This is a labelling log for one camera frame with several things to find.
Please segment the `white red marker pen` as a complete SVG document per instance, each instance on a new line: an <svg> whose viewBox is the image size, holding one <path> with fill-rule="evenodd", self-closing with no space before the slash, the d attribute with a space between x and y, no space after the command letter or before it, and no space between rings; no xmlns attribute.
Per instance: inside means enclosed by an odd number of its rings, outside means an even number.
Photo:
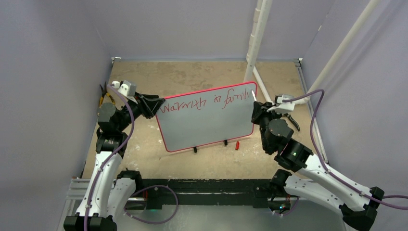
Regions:
<svg viewBox="0 0 408 231"><path fill-rule="evenodd" d="M251 90L251 93L252 93L254 102L257 102L256 93L253 90Z"/></svg>

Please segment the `pink framed whiteboard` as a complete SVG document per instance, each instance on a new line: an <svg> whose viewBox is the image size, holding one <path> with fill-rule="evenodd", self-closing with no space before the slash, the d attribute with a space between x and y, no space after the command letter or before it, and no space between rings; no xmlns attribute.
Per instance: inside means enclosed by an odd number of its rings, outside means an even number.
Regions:
<svg viewBox="0 0 408 231"><path fill-rule="evenodd" d="M254 81L166 97L155 116L166 151L251 135L251 90L257 94Z"/></svg>

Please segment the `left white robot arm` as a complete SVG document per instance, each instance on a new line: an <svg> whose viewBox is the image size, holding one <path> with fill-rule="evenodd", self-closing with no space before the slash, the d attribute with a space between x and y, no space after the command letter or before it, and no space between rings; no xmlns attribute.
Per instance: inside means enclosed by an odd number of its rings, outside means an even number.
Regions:
<svg viewBox="0 0 408 231"><path fill-rule="evenodd" d="M124 130L139 116L150 119L156 115L164 98L135 93L125 98L120 109L114 103L102 103L98 109L96 156L92 176L85 195L74 215L63 223L66 231L115 231L117 218L127 199L143 192L141 174L136 170L121 171L130 134Z"/></svg>

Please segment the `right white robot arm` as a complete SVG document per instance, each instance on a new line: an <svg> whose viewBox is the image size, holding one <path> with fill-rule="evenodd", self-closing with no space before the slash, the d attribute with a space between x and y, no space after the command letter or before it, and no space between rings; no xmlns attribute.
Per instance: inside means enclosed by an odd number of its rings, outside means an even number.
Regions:
<svg viewBox="0 0 408 231"><path fill-rule="evenodd" d="M268 111L271 105L254 101L251 116L251 122L259 125L262 149L274 154L282 167L271 180L271 192L304 197L341 215L348 226L370 230L384 191L358 184L321 162L311 149L292 138L293 130L284 119Z"/></svg>

